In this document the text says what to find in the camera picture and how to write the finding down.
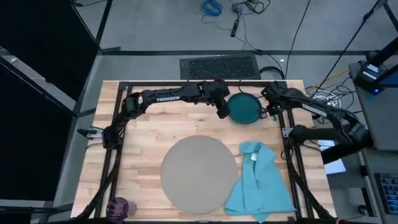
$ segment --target round gray mat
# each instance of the round gray mat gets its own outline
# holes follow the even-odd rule
[[[170,148],[161,175],[163,191],[178,209],[204,214],[225,204],[238,179],[238,168],[219,140],[190,136]]]

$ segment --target purple object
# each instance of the purple object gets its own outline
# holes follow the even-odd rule
[[[106,207],[106,218],[113,223],[122,222],[128,217],[129,203],[122,197],[116,197]]]

